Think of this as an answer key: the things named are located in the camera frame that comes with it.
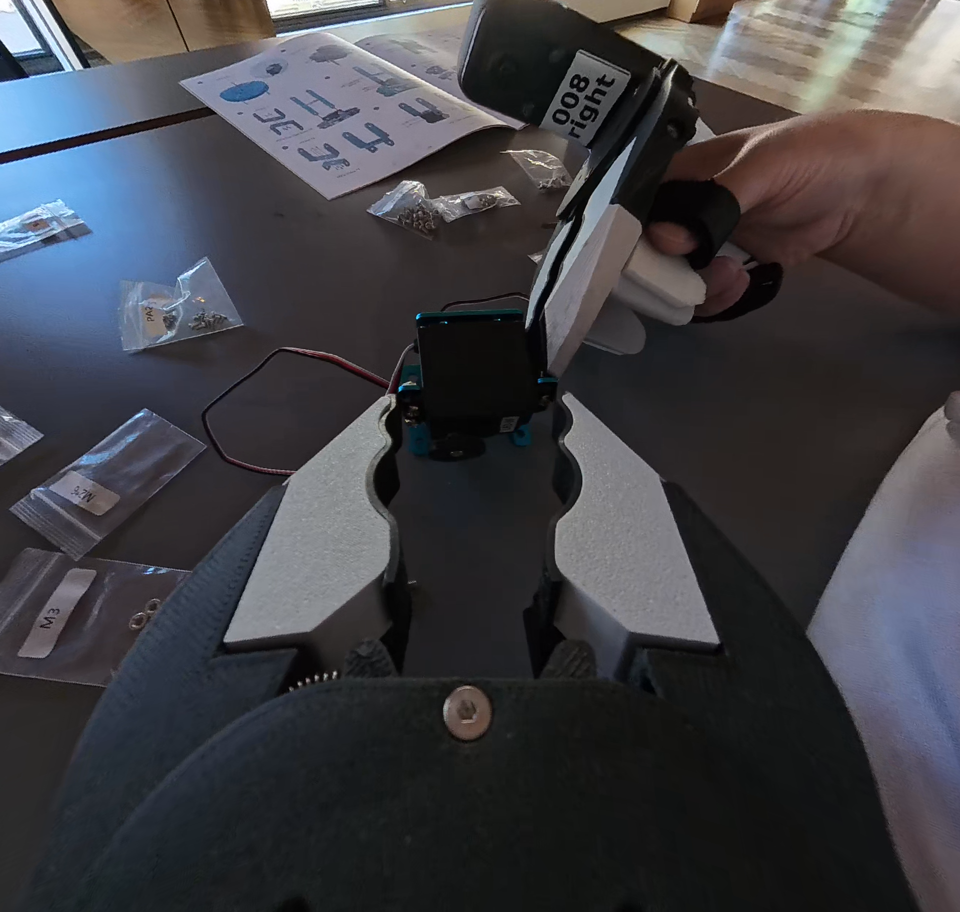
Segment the crumpled clear bag of nuts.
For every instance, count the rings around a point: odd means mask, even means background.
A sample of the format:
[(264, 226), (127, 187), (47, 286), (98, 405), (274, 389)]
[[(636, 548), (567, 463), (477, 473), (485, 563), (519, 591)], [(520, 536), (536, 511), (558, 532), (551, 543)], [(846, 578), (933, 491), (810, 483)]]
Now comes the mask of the crumpled clear bag of nuts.
[(447, 223), (438, 200), (421, 182), (406, 179), (373, 203), (366, 212), (375, 218), (433, 239)]

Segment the person's right forearm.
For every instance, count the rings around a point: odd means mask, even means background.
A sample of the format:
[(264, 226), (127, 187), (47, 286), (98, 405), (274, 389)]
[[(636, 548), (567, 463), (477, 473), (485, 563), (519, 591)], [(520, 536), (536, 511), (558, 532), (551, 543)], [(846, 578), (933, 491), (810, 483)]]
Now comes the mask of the person's right forearm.
[(958, 318), (958, 126), (907, 114), (889, 114), (884, 122), (862, 214), (862, 274), (901, 298)]

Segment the clear labelled flat bag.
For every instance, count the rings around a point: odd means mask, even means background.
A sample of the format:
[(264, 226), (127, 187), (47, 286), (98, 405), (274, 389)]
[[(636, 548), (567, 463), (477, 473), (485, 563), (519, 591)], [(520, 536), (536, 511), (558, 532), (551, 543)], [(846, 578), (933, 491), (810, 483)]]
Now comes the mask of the clear labelled flat bag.
[(9, 511), (79, 560), (205, 449), (197, 438), (143, 409)]

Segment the assembly instruction booklet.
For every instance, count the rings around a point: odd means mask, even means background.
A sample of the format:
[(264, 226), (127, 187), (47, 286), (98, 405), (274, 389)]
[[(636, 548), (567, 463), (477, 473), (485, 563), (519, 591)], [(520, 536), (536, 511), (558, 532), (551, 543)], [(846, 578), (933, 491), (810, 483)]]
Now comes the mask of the assembly instruction booklet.
[(462, 137), (523, 124), (467, 101), (457, 78), (462, 31), (329, 31), (181, 86), (326, 199), (373, 185)]

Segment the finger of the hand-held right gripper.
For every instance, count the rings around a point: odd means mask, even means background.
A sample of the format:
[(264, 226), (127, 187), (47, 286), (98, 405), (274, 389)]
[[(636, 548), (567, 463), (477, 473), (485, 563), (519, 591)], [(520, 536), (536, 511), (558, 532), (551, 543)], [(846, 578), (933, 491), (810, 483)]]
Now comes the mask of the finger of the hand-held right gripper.
[(646, 330), (638, 315), (623, 303), (605, 303), (583, 343), (615, 355), (642, 352)]
[(534, 282), (533, 297), (544, 296), (545, 304), (540, 315), (528, 314), (527, 324), (543, 325), (546, 369), (556, 378), (584, 343), (642, 236), (641, 221), (614, 203), (636, 143), (632, 138), (606, 170), (585, 205), (578, 231), (572, 224), (560, 230)]

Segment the clear bag with two nuts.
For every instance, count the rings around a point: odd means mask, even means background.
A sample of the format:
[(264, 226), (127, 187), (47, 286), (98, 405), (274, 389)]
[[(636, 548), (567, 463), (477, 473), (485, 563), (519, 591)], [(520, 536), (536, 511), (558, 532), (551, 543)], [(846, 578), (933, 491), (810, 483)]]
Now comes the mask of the clear bag with two nuts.
[(27, 548), (1, 582), (1, 673), (104, 687), (191, 573)]

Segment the blue servo bracket assembly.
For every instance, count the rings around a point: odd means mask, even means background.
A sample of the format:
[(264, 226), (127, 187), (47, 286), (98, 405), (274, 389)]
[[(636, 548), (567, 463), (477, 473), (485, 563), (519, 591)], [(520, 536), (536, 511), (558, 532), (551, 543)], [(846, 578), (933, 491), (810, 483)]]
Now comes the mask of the blue servo bracket assembly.
[(490, 438), (529, 446), (532, 418), (552, 407), (558, 379), (525, 312), (444, 309), (418, 314), (414, 328), (417, 363), (393, 381), (409, 451), (460, 462), (482, 456)]

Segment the clear labelled bag of nuts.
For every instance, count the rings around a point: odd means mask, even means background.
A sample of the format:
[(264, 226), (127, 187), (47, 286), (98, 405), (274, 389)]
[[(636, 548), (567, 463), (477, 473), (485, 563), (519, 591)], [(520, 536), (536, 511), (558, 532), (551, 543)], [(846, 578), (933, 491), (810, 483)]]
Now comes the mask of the clear labelled bag of nuts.
[(438, 196), (429, 200), (432, 211), (444, 223), (456, 222), (491, 210), (519, 207), (521, 203), (503, 186), (454, 195)]

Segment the person's right hand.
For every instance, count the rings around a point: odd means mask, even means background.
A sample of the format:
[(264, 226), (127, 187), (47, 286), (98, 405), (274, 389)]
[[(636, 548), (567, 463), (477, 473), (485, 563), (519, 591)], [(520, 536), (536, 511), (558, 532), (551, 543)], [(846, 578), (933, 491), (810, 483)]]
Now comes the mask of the person's right hand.
[(788, 268), (818, 257), (865, 275), (884, 134), (877, 111), (796, 117), (688, 147), (664, 180), (726, 189), (740, 210), (729, 239), (761, 264)]

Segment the clear parts bag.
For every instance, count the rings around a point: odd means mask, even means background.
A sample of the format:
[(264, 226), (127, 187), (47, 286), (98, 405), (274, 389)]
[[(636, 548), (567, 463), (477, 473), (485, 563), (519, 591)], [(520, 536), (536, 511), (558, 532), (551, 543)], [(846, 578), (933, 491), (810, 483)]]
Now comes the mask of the clear parts bag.
[(5, 465), (31, 446), (39, 443), (43, 438), (43, 434), (4, 407), (1, 407), (0, 413), (0, 463), (1, 465)]

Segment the clear bag with orange part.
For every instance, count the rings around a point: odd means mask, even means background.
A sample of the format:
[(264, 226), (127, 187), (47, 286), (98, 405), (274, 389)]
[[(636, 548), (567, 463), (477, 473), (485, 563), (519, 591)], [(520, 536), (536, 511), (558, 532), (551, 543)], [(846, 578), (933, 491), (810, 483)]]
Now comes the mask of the clear bag with orange part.
[(1, 222), (1, 262), (89, 233), (88, 224), (57, 198)]

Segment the clear bag of tiny screws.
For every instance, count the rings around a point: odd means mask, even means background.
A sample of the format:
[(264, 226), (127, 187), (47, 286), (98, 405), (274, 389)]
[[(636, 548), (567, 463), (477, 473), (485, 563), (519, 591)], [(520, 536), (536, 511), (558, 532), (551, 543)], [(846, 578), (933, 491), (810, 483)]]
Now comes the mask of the clear bag of tiny screws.
[(125, 353), (215, 335), (244, 324), (209, 257), (183, 272), (172, 286), (121, 280), (118, 322)]

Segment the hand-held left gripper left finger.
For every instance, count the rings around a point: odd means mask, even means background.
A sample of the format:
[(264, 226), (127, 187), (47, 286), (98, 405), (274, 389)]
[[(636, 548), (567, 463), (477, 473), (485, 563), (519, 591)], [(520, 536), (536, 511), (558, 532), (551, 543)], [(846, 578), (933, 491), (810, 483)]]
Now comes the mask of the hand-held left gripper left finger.
[(395, 394), (375, 401), (283, 487), (223, 644), (294, 647), (324, 673), (379, 640), (403, 669), (412, 602), (398, 522)]

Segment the person's white t-shirt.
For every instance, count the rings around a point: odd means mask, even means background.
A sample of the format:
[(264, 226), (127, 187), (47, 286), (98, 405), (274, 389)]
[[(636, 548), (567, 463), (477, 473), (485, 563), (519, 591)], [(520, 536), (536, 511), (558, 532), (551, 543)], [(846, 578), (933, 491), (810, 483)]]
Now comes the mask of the person's white t-shirt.
[(887, 473), (808, 636), (923, 910), (959, 909), (959, 393)]

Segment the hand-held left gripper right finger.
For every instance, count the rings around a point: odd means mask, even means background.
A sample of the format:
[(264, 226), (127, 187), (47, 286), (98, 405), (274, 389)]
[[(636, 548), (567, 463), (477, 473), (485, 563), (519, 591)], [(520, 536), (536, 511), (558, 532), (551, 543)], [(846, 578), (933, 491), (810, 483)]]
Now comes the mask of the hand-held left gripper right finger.
[(638, 649), (717, 653), (665, 481), (570, 393), (553, 434), (559, 507), (535, 593), (535, 673), (564, 640), (586, 643), (599, 676), (625, 676)]

